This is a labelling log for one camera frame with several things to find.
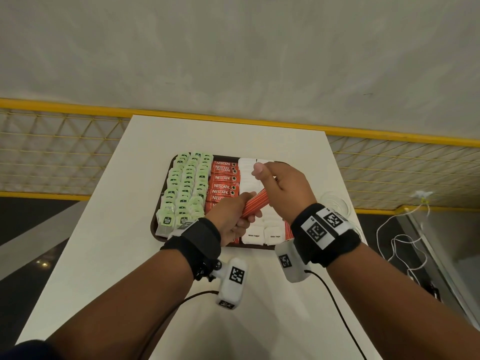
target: yellow wire mesh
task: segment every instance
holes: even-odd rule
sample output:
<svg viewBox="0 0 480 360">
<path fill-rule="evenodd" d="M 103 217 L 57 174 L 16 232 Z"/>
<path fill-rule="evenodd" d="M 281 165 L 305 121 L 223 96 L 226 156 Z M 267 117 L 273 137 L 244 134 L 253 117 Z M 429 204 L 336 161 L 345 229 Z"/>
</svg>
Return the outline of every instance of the yellow wire mesh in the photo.
<svg viewBox="0 0 480 360">
<path fill-rule="evenodd" d="M 0 191 L 91 195 L 130 119 L 0 109 Z M 480 208 L 480 149 L 328 136 L 353 205 Z"/>
</svg>

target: person's left hand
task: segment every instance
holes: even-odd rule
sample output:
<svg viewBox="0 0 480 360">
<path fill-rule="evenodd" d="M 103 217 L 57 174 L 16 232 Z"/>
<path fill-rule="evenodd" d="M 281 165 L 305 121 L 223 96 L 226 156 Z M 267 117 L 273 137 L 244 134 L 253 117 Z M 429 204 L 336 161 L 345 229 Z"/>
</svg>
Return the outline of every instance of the person's left hand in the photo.
<svg viewBox="0 0 480 360">
<path fill-rule="evenodd" d="M 235 198 L 225 197 L 205 215 L 205 218 L 208 218 L 220 232 L 221 246 L 228 245 L 236 238 L 245 235 L 245 230 L 249 228 L 250 223 L 255 222 L 255 217 L 262 217 L 262 212 L 258 211 L 247 219 L 240 218 L 245 204 L 255 194 L 255 192 L 244 192 Z"/>
</svg>

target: black cable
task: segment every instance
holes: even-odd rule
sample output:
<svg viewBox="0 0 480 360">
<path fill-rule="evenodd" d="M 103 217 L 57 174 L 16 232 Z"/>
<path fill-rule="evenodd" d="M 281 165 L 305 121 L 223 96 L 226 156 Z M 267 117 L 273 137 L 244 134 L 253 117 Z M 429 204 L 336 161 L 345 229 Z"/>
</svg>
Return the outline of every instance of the black cable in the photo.
<svg viewBox="0 0 480 360">
<path fill-rule="evenodd" d="M 320 275 L 318 275 L 318 274 L 315 273 L 315 272 L 312 272 L 311 270 L 305 270 L 304 272 L 313 274 L 315 277 L 317 277 L 318 279 L 320 279 L 321 282 L 323 283 L 323 285 L 325 286 L 325 288 L 327 288 L 328 294 L 330 294 L 330 297 L 332 297 L 333 304 L 335 305 L 335 308 L 336 308 L 338 314 L 340 315 L 340 318 L 342 319 L 343 324 L 344 324 L 345 327 L 346 327 L 346 330 L 348 331 L 348 333 L 349 333 L 350 336 L 352 337 L 352 340 L 353 340 L 353 342 L 355 342 L 355 345 L 357 345 L 357 349 L 358 349 L 358 351 L 360 351 L 360 354 L 362 355 L 363 359 L 367 360 L 367 357 L 365 357 L 365 354 L 363 353 L 362 349 L 361 349 L 360 346 L 358 345 L 357 340 L 355 339 L 355 337 L 353 337 L 353 334 L 352 334 L 352 332 L 350 331 L 350 328 L 348 327 L 347 323 L 345 322 L 345 319 L 344 319 L 343 316 L 342 316 L 342 312 L 340 312 L 339 306 L 337 305 L 337 302 L 335 302 L 335 298 L 333 297 L 333 294 L 332 294 L 332 292 L 330 291 L 330 288 L 328 287 L 327 283 L 325 283 L 325 281 L 320 277 Z"/>
<path fill-rule="evenodd" d="M 150 343 L 152 342 L 153 338 L 155 337 L 155 335 L 156 335 L 157 332 L 159 331 L 160 327 L 163 326 L 163 324 L 165 323 L 165 321 L 167 321 L 167 320 L 170 318 L 170 316 L 171 316 L 181 305 L 183 305 L 183 303 L 191 300 L 192 298 L 195 298 L 195 297 L 201 296 L 202 294 L 207 294 L 207 293 L 218 294 L 219 291 L 218 291 L 218 290 L 205 290 L 204 292 L 199 292 L 199 293 L 193 294 L 193 295 L 185 298 L 182 302 L 180 302 L 180 303 L 178 303 L 177 305 L 175 305 L 175 306 L 170 310 L 170 312 L 168 312 L 168 314 L 165 316 L 165 318 L 159 323 L 159 325 L 154 329 L 154 331 L 150 334 L 150 337 L 148 337 L 147 342 L 145 343 L 145 345 L 143 345 L 143 348 L 141 349 L 141 352 L 140 352 L 140 355 L 139 355 L 138 359 L 141 360 L 141 358 L 142 358 L 143 355 L 145 354 L 145 351 L 147 351 L 148 345 L 150 345 Z"/>
</svg>

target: forearm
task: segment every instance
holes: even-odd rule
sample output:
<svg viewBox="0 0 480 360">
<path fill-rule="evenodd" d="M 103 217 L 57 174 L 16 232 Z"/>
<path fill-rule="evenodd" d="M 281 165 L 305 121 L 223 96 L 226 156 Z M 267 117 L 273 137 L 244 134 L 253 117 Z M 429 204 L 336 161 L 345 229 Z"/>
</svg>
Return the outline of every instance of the forearm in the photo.
<svg viewBox="0 0 480 360">
<path fill-rule="evenodd" d="M 134 359 L 153 328 L 188 294 L 193 279 L 179 251 L 162 250 L 84 307 L 47 341 L 67 360 Z"/>
<path fill-rule="evenodd" d="M 360 244 L 327 272 L 384 359 L 473 359 L 480 333 Z"/>
</svg>

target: dark blue sleeve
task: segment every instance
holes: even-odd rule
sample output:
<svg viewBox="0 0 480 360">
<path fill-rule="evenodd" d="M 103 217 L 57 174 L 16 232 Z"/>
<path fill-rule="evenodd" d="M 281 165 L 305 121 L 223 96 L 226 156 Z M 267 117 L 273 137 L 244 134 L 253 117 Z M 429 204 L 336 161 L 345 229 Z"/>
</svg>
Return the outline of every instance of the dark blue sleeve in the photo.
<svg viewBox="0 0 480 360">
<path fill-rule="evenodd" d="M 31 340 L 22 342 L 0 354 L 0 360 L 63 360 L 47 342 Z"/>
</svg>

